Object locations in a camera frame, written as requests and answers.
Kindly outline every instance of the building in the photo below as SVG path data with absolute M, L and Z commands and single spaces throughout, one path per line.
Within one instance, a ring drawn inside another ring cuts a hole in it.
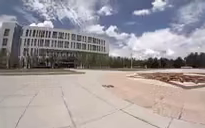
M 91 56 L 98 59 L 109 54 L 109 44 L 103 38 L 64 29 L 20 26 L 15 22 L 2 24 L 0 39 L 0 49 L 7 51 L 12 67 L 89 66 L 86 61 Z

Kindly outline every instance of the green tree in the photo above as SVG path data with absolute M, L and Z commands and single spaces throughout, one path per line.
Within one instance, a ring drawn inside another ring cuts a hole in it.
M 0 66 L 9 68 L 10 54 L 6 49 L 0 49 Z
M 181 68 L 184 65 L 185 65 L 184 60 L 181 57 L 178 57 L 176 60 L 174 60 L 175 68 Z

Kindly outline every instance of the blue sky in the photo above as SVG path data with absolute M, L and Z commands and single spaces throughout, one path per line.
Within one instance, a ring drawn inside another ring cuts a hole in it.
M 5 21 L 96 34 L 112 56 L 205 52 L 205 0 L 0 0 Z

